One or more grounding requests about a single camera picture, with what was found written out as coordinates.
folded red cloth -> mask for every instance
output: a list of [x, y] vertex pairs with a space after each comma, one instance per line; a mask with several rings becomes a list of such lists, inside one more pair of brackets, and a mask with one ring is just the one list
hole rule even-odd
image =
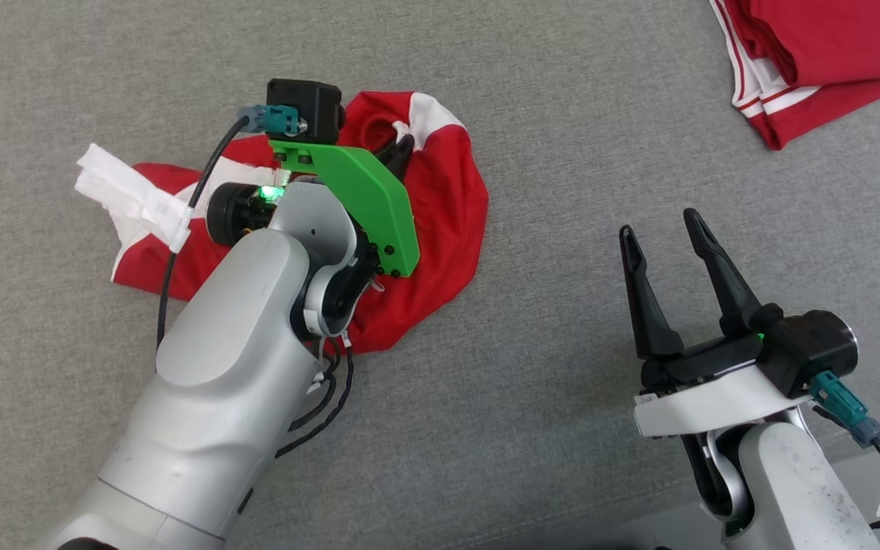
[[880, 99], [879, 3], [710, 1], [736, 74], [733, 105], [769, 149]]
[[[349, 326], [356, 353], [391, 348], [419, 321], [457, 296], [477, 269], [488, 212], [488, 192], [471, 156], [471, 137], [460, 121], [429, 95], [362, 92], [345, 108], [339, 145], [380, 150], [411, 134], [413, 153], [403, 183], [412, 203], [420, 258], [409, 278], [377, 279], [384, 292], [366, 292]], [[280, 177], [266, 136], [237, 140], [225, 150], [205, 195], [226, 181], [272, 184]], [[198, 170], [141, 163], [135, 167], [163, 191], [188, 199]], [[189, 223], [192, 234], [175, 263], [169, 289], [192, 299], [229, 248], [213, 243], [205, 228], [205, 206]], [[161, 290], [168, 247], [154, 235], [122, 234], [112, 279], [151, 293]]]

folded garment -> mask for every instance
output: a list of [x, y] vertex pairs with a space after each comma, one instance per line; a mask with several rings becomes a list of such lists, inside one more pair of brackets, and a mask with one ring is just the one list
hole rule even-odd
[[[811, 129], [880, 99], [880, 45], [866, 42], [865, 34], [872, 31], [838, 34], [837, 25], [854, 17], [848, 28], [859, 28], [863, 21], [849, 14], [867, 15], [880, 10], [880, 4], [869, 8], [849, 0], [842, 10], [820, 0], [783, 0], [775, 5], [751, 0], [710, 2], [733, 62], [733, 105], [769, 149], [780, 150]], [[835, 8], [841, 15], [820, 21], [823, 10]], [[799, 17], [812, 21], [813, 27], [805, 27]], [[880, 29], [880, 15], [876, 20]]]
[[[416, 224], [419, 264], [408, 278], [378, 277], [385, 290], [362, 296], [348, 328], [355, 352], [383, 351], [474, 278], [488, 192], [471, 156], [467, 130], [429, 95], [362, 92], [345, 114], [338, 145], [381, 150], [406, 135], [415, 140], [403, 183]], [[118, 229], [121, 250], [112, 281], [159, 293], [169, 254], [164, 228], [177, 223], [176, 210], [188, 202], [200, 172], [158, 163], [132, 169], [96, 146], [81, 166], [77, 190], [101, 202]], [[206, 230], [205, 205], [212, 192], [227, 182], [276, 185], [288, 176], [273, 159], [266, 136], [226, 147], [189, 223], [192, 233], [178, 254], [169, 296], [192, 299], [229, 251]]]

gray fabric surface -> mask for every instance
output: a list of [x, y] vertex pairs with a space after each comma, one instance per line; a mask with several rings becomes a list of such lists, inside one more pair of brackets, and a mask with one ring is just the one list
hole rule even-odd
[[433, 94], [491, 212], [474, 284], [359, 359], [231, 547], [580, 548], [695, 498], [680, 443], [633, 427], [616, 240], [635, 225], [671, 323], [712, 337], [687, 205], [761, 299], [852, 324], [880, 418], [880, 102], [771, 153], [730, 72], [704, 0], [0, 1], [0, 548], [90, 480], [153, 372], [157, 299], [108, 282], [115, 230], [74, 161], [201, 167], [273, 76]]

silver robotic arm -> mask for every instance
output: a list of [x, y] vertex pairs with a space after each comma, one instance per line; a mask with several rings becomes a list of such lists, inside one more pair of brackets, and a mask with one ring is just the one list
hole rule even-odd
[[684, 443], [707, 511], [729, 550], [879, 549], [851, 495], [804, 424], [821, 372], [843, 376], [858, 362], [849, 327], [827, 311], [784, 317], [761, 306], [693, 209], [684, 222], [705, 260], [723, 316], [723, 337], [685, 348], [646, 276], [633, 230], [620, 231], [638, 356], [640, 435]]
[[[327, 187], [291, 183], [176, 319], [97, 480], [32, 548], [223, 548], [322, 372], [304, 341], [340, 335], [369, 285], [362, 238]], [[342, 278], [360, 288], [327, 306]]]

green light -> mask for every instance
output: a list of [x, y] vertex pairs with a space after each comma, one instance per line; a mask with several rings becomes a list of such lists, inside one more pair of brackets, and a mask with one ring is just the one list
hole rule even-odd
[[260, 195], [260, 198], [264, 199], [264, 201], [276, 202], [280, 197], [283, 197], [283, 187], [264, 185], [259, 191], [257, 191], [257, 194]]

